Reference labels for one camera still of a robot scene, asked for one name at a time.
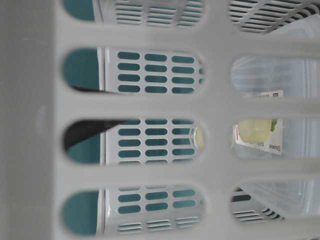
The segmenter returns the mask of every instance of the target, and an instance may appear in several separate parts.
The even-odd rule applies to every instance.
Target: product label
[[[259,93],[246,93],[244,95],[248,98],[283,98],[284,91],[268,91]],[[263,142],[243,142],[240,134],[239,127],[237,124],[233,126],[234,141],[236,144],[247,146],[249,148],[259,149],[261,151],[281,155],[283,150],[283,120],[282,119],[272,119],[272,124],[270,128],[270,134],[267,140]]]

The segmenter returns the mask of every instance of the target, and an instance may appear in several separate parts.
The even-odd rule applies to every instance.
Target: ventilation slot
[[[117,24],[140,25],[143,6],[139,4],[116,3],[115,16]]]
[[[146,225],[148,231],[150,232],[172,230],[172,226],[169,220],[149,221],[146,223]]]
[[[136,234],[142,232],[141,223],[128,223],[119,225],[117,231],[120,234]]]
[[[182,217],[175,220],[176,227],[179,229],[191,228],[199,222],[197,216]]]
[[[284,219],[275,211],[272,211],[252,198],[252,196],[244,192],[241,188],[236,189],[233,193],[231,208],[233,216],[241,223],[265,223]]]

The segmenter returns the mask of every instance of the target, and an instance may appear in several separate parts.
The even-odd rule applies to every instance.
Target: slotted panel
[[[105,136],[105,163],[171,164],[197,157],[190,141],[192,120],[141,118],[109,129]]]
[[[204,213],[202,194],[187,185],[111,187],[105,191],[105,199],[105,211],[112,213],[106,219],[104,233],[108,235],[186,229],[198,224]],[[174,207],[190,201],[195,204]]]
[[[201,21],[202,0],[100,0],[105,23],[162,28],[189,28]]]
[[[266,34],[293,21],[319,14],[312,0],[231,0],[231,21],[244,32]]]
[[[189,53],[106,48],[105,55],[108,92],[184,95],[203,83],[203,66]]]

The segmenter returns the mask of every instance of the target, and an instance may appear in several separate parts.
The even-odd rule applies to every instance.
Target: plastic storage container
[[[320,15],[295,21],[270,33],[273,36],[320,39]],[[240,92],[283,90],[284,97],[319,97],[320,61],[271,56],[246,56],[238,59],[232,69],[232,83]],[[285,122],[283,156],[318,157],[320,121],[290,120]],[[242,158],[267,161],[281,156],[235,146]],[[243,184],[241,188],[254,199],[285,218],[320,215],[320,180],[288,180],[282,182]]]

